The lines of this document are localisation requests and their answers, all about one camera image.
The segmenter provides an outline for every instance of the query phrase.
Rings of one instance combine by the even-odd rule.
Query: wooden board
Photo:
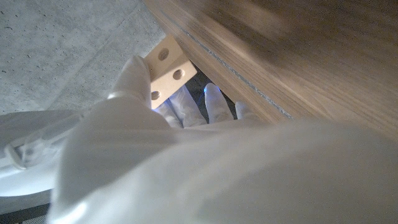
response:
[[[398,140],[396,1],[145,2],[200,70],[264,120],[326,118]]]

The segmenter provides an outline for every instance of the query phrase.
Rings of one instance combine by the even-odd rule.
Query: hole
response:
[[[159,60],[163,61],[167,58],[167,56],[169,56],[169,50],[168,49],[162,49],[159,53]]]
[[[159,99],[159,97],[160,97],[160,92],[159,92],[159,91],[153,91],[153,92],[151,93],[151,97],[152,97],[152,100],[157,100],[157,99]]]
[[[184,76],[184,71],[181,69],[178,69],[177,71],[174,72],[173,78],[175,80],[180,80]]]

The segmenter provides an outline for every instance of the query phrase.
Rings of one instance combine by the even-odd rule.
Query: concrete ceiling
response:
[[[0,114],[89,107],[165,34],[138,0],[0,1]]]

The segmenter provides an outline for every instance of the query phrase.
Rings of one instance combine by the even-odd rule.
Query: white sleeve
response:
[[[125,114],[114,114],[116,106]],[[96,110],[103,123],[88,118],[65,148],[50,223],[398,218],[397,145],[372,132],[311,122],[169,129],[159,115],[127,101]]]

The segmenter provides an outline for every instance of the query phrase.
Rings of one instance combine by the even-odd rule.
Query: finger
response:
[[[169,105],[169,101],[165,101],[158,108],[154,109],[154,111],[164,117],[164,119],[168,122],[170,127],[172,128],[182,128],[182,124],[180,120],[178,120],[175,115],[173,109]]]
[[[236,108],[236,116],[238,119],[252,119],[252,120],[259,120],[256,114],[254,114],[246,104],[237,101],[235,103]]]
[[[212,83],[205,87],[205,103],[210,124],[234,119],[220,89]]]
[[[170,102],[184,128],[207,124],[185,85],[170,97]]]
[[[133,96],[150,108],[150,75],[142,57],[133,56],[124,64],[108,99],[119,96]]]

